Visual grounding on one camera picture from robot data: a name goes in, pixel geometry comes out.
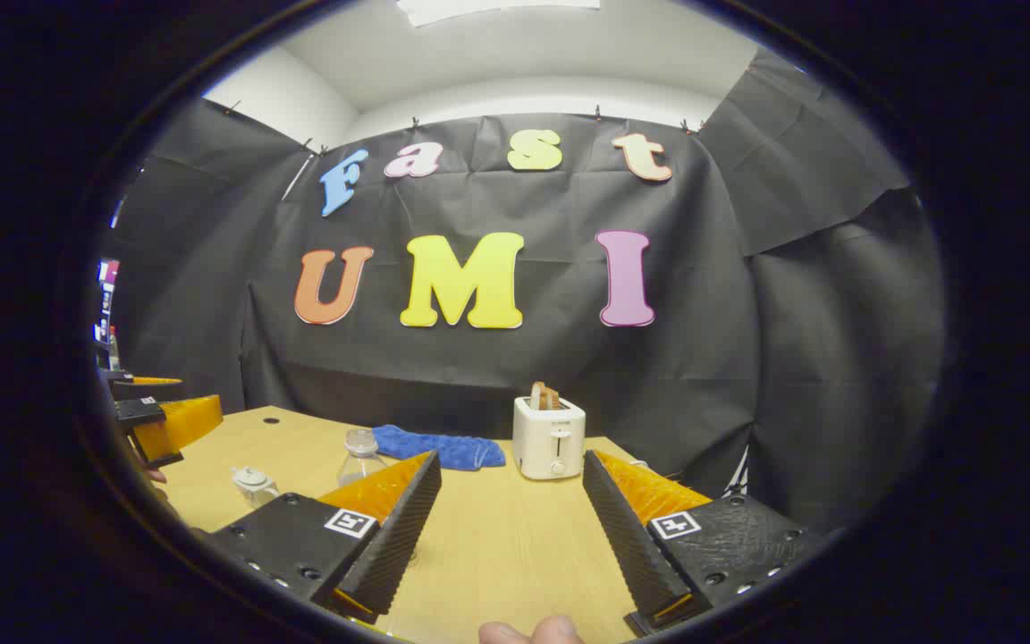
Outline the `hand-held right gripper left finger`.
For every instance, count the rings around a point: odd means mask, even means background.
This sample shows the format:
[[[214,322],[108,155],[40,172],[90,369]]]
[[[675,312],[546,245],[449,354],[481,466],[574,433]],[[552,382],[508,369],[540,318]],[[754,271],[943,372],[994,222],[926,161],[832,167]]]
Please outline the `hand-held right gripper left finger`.
[[[253,578],[373,624],[392,607],[441,485],[430,450],[319,498],[278,495],[206,541]]]

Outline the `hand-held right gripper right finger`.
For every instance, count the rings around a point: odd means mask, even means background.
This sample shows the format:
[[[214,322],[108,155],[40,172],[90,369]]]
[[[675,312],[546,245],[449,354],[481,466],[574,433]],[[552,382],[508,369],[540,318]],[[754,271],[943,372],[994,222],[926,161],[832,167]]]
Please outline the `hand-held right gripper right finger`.
[[[632,597],[627,623],[638,636],[736,602],[824,541],[751,496],[712,500],[600,450],[585,453],[583,487]]]

